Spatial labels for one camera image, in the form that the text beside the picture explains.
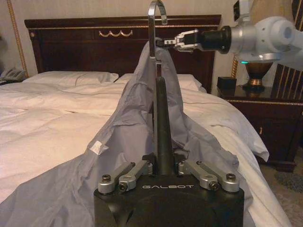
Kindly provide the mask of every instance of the dark wooden headboard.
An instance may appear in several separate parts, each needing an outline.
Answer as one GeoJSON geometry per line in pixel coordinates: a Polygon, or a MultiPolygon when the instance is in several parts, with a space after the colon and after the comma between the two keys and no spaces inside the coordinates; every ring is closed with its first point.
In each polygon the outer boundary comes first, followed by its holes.
{"type": "MultiPolygon", "coordinates": [[[[156,35],[172,38],[193,30],[217,30],[221,15],[170,16],[168,25],[156,20],[156,35]]],[[[25,20],[38,72],[52,70],[132,73],[148,41],[147,17],[107,17],[25,20]],[[129,36],[114,37],[122,31],[129,36]]],[[[211,91],[214,52],[170,50],[177,73],[192,74],[211,91]]]]}

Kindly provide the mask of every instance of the wall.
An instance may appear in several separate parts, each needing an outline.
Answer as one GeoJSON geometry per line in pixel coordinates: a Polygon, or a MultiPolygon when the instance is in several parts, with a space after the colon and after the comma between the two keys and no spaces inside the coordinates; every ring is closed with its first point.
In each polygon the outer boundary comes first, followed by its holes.
{"type": "MultiPolygon", "coordinates": [[[[222,25],[230,26],[235,25],[232,11],[235,1],[163,0],[168,15],[221,14],[222,25]]],[[[37,69],[28,31],[24,25],[25,19],[145,16],[150,2],[151,0],[12,0],[29,75],[36,74],[37,69]]],[[[6,0],[0,0],[0,5],[0,34],[4,39],[0,62],[5,68],[14,65],[21,68],[6,0]]],[[[218,76],[230,76],[232,59],[232,54],[216,53],[213,87],[216,87],[218,76]]],[[[272,71],[265,76],[266,84],[268,80],[272,84],[275,68],[272,71]]],[[[243,84],[247,80],[246,76],[244,67],[239,66],[238,84],[243,84]]]]}

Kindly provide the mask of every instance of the white duvet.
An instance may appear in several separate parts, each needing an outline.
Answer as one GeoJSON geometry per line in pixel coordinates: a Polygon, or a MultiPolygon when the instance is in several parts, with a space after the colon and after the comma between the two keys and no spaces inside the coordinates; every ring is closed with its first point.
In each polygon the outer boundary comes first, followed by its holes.
{"type": "MultiPolygon", "coordinates": [[[[16,187],[82,154],[116,109],[125,84],[0,86],[0,202],[16,187]]],[[[182,89],[185,113],[237,155],[254,197],[256,226],[291,226],[252,153],[268,152],[245,117],[215,96],[182,89]]]]}

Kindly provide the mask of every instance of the gold pole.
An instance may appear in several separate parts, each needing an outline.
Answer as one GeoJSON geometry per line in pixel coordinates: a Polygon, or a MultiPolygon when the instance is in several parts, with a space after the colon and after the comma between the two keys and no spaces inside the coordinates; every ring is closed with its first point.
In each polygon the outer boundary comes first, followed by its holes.
{"type": "Polygon", "coordinates": [[[238,61],[237,61],[236,56],[234,56],[233,61],[232,61],[232,75],[231,75],[231,77],[236,78],[237,68],[238,68],[238,61]]]}
{"type": "Polygon", "coordinates": [[[10,0],[7,0],[7,3],[8,3],[8,8],[9,8],[11,23],[13,24],[13,28],[14,28],[14,33],[15,33],[15,38],[16,38],[16,42],[17,42],[17,46],[18,46],[18,51],[19,51],[19,56],[20,56],[22,68],[25,70],[25,76],[28,77],[27,65],[25,63],[25,58],[24,58],[24,54],[23,54],[21,41],[20,41],[20,35],[19,35],[18,27],[17,27],[17,24],[16,24],[16,18],[15,18],[13,5],[11,4],[10,0]]]}

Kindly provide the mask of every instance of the bolt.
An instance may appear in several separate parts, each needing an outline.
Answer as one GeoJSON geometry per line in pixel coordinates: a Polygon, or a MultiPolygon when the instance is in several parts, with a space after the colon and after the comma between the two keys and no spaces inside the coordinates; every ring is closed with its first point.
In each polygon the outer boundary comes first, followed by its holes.
{"type": "Polygon", "coordinates": [[[218,189],[219,189],[219,184],[218,184],[218,182],[216,182],[216,181],[211,181],[211,182],[209,183],[209,188],[210,188],[210,190],[212,190],[212,191],[218,190],[218,189]]]}
{"type": "Polygon", "coordinates": [[[121,193],[126,192],[126,190],[127,190],[127,184],[124,183],[124,182],[121,182],[121,183],[119,184],[119,190],[120,190],[121,193]]]}
{"type": "Polygon", "coordinates": [[[236,180],[236,175],[235,174],[227,174],[226,179],[228,181],[235,181],[236,180]]]}
{"type": "Polygon", "coordinates": [[[104,174],[102,176],[102,181],[103,182],[110,182],[110,175],[109,174],[104,174]]]}

